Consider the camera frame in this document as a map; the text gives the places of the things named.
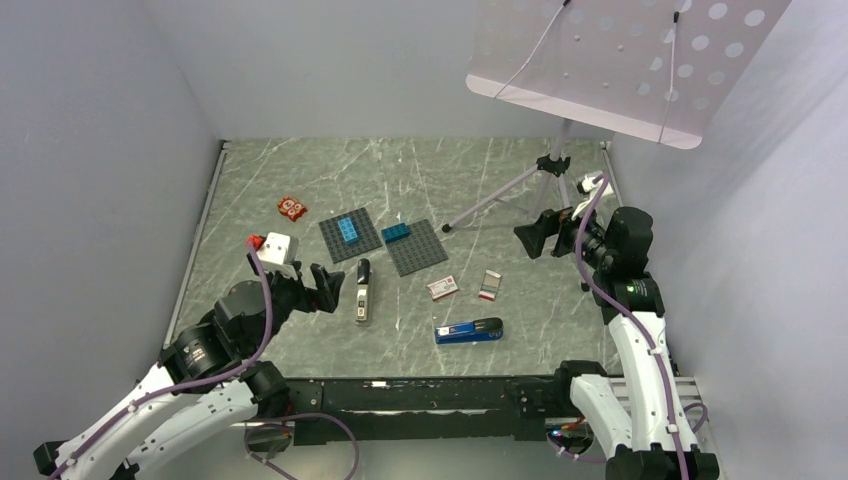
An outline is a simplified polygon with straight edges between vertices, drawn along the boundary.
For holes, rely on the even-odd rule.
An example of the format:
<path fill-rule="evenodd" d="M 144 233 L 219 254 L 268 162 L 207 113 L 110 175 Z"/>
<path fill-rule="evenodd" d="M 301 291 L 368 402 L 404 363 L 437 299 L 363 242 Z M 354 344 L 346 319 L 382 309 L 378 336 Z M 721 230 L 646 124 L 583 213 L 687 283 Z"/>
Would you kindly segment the beige silver stapler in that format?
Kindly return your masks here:
<path fill-rule="evenodd" d="M 373 270 L 368 259 L 362 258 L 357 264 L 356 280 L 356 324 L 366 326 L 370 321 L 370 284 Z"/>

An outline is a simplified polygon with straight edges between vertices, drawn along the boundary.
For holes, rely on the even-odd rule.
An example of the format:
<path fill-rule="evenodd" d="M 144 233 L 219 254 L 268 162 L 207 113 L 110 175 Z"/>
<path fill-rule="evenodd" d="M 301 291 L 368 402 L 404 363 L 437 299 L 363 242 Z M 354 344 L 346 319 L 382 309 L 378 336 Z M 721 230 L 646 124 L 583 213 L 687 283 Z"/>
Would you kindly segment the red white staple box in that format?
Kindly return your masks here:
<path fill-rule="evenodd" d="M 438 301 L 459 291 L 455 277 L 449 275 L 427 285 L 427 290 L 433 301 Z"/>

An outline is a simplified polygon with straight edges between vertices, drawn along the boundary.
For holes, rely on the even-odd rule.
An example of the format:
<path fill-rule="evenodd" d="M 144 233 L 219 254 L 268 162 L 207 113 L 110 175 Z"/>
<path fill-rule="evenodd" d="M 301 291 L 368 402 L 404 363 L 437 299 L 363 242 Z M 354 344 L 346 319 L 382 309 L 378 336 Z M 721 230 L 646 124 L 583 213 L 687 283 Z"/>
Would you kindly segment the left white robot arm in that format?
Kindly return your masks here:
<path fill-rule="evenodd" d="M 345 275 L 268 270 L 233 286 L 166 346 L 133 389 L 94 425 L 33 453 L 48 479 L 135 479 L 233 422 L 291 410 L 290 388 L 261 352 L 294 311 L 335 311 Z"/>

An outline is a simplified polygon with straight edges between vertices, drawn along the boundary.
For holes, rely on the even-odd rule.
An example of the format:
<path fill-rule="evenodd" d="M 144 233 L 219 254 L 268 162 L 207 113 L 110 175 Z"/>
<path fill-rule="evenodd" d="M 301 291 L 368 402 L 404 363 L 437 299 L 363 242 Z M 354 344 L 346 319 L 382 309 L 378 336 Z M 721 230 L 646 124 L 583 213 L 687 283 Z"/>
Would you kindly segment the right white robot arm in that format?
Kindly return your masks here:
<path fill-rule="evenodd" d="M 648 273 L 653 220 L 621 207 L 607 226 L 590 206 L 547 210 L 516 229 L 527 253 L 537 257 L 545 240 L 553 255 L 573 254 L 620 356 L 629 402 L 614 395 L 597 362 L 568 360 L 550 378 L 513 377 L 505 395 L 523 422 L 576 418 L 585 422 L 604 452 L 609 479 L 715 479 L 717 457 L 698 444 L 674 381 L 666 342 L 665 307 Z"/>

